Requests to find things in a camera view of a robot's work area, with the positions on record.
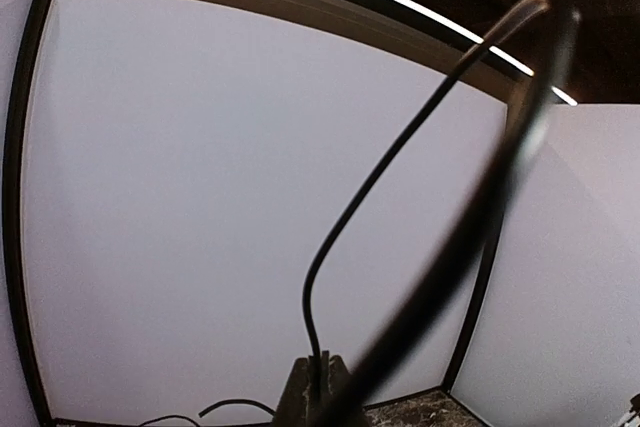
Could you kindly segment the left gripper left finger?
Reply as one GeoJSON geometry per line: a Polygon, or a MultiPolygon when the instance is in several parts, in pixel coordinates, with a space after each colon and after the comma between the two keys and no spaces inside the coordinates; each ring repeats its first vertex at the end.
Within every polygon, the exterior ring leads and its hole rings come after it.
{"type": "Polygon", "coordinates": [[[320,370],[313,356],[294,361],[272,419],[275,427],[310,426],[320,406],[320,370]]]}

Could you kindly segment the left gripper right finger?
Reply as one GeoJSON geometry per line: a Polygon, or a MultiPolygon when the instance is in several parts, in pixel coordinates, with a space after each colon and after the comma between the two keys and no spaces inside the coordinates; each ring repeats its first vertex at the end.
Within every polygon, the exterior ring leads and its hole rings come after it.
{"type": "MultiPolygon", "coordinates": [[[[350,373],[340,355],[331,354],[329,351],[321,353],[320,387],[317,397],[317,415],[322,414],[334,397],[341,391],[349,380],[350,373]]],[[[330,426],[369,427],[370,419],[362,407],[354,410],[346,419],[330,426]]]]}

